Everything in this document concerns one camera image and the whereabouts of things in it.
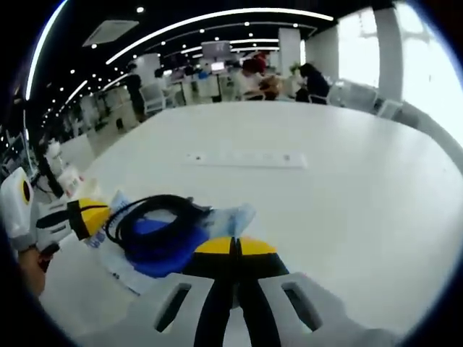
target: desk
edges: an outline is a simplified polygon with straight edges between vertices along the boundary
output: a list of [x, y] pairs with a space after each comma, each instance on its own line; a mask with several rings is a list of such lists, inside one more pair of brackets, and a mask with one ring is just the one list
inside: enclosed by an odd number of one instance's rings
[[[185, 164], [191, 151], [220, 149], [299, 151], [308, 166]], [[170, 193], [215, 207], [251, 203], [257, 215], [245, 234], [265, 235], [291, 271], [336, 294], [352, 319], [396, 333], [433, 305], [463, 241], [463, 178], [445, 152], [421, 132], [345, 108], [241, 102], [166, 110], [112, 145], [86, 176], [107, 195], [122, 188], [132, 199]], [[85, 314], [87, 330], [123, 315], [131, 294], [93, 260], [77, 261], [77, 250], [59, 256], [80, 267], [83, 279], [68, 270], [65, 286], [90, 312], [61, 309], [74, 320]]]

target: black ceiling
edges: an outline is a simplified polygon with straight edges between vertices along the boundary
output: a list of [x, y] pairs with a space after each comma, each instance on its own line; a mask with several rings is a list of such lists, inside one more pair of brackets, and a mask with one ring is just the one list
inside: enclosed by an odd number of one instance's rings
[[[42, 1], [44, 7], [53, 1]], [[168, 67], [174, 61], [165, 55], [181, 51], [182, 45], [187, 48], [199, 46], [205, 40], [213, 40], [218, 36], [221, 40], [238, 40], [249, 38], [278, 38], [278, 25], [251, 24], [249, 27], [237, 25], [231, 27], [220, 27], [234, 23], [248, 22], [287, 22], [308, 25], [317, 28], [317, 32], [325, 30], [327, 27], [336, 24], [336, 19], [346, 14], [357, 11], [360, 8], [371, 5], [371, 1], [338, 1], [338, 0], [311, 0], [311, 1], [207, 1], [207, 4], [199, 4], [197, 1], [108, 1], [108, 0], [69, 0], [63, 8], [58, 20], [55, 22], [48, 35], [46, 44], [43, 48], [35, 74], [32, 97], [39, 100], [38, 113], [53, 108], [53, 112], [63, 105], [64, 101], [84, 80], [88, 80], [88, 86], [92, 91], [97, 90], [98, 86], [103, 86], [108, 79], [120, 76], [127, 63], [132, 60], [133, 54], [141, 55], [148, 52], [161, 54], [161, 63]], [[50, 15], [53, 8], [58, 6], [48, 6]], [[136, 8], [142, 6], [145, 11], [141, 14], [136, 12]], [[124, 47], [144, 37], [145, 35], [166, 27], [167, 25], [196, 17], [202, 14], [223, 11], [227, 9], [239, 9], [249, 7], [283, 7], [291, 9], [303, 9], [306, 11], [327, 14], [335, 18], [329, 22], [312, 17], [304, 17], [293, 14], [262, 14], [249, 13], [218, 17], [204, 20], [191, 25], [169, 31], [144, 44], [134, 48], [113, 64], [106, 65], [106, 61]], [[85, 40], [104, 20], [136, 20], [140, 24], [124, 34], [119, 39], [111, 43], [98, 45], [97, 49], [82, 47]], [[217, 27], [206, 30], [200, 34], [199, 29]], [[302, 28], [302, 35], [309, 35], [310, 29]], [[161, 46], [161, 41], [166, 41], [165, 46]], [[259, 46], [277, 46], [275, 43], [258, 44]], [[85, 93], [90, 91], [87, 86], [82, 90]]]

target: black cable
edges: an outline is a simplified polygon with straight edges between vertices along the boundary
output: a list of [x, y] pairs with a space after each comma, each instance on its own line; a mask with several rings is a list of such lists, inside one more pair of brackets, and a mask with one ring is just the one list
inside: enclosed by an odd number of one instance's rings
[[[109, 226], [124, 211], [132, 208], [116, 226], [115, 234], [109, 233]], [[146, 213], [168, 210], [176, 216], [175, 220], [163, 228], [146, 234], [135, 233], [135, 224]], [[118, 244], [128, 257], [136, 260], [152, 259], [150, 251], [156, 247], [169, 247], [169, 240], [181, 238], [191, 232], [200, 218], [209, 214], [209, 208], [192, 204], [191, 200], [176, 195], [156, 195], [145, 197], [117, 210], [107, 221], [104, 231], [108, 239]]]

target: white chair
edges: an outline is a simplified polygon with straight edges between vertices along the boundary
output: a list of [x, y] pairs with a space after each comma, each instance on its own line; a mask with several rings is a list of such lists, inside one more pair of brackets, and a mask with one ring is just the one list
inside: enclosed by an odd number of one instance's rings
[[377, 98], [378, 91], [371, 86], [339, 80], [331, 86], [327, 101], [332, 106], [371, 113]]
[[402, 103], [394, 100], [385, 100], [379, 109], [377, 116], [384, 119], [394, 119], [402, 108]]
[[153, 116], [166, 108], [166, 97], [162, 93], [161, 86], [158, 83], [141, 87], [140, 93], [145, 101], [146, 116]]

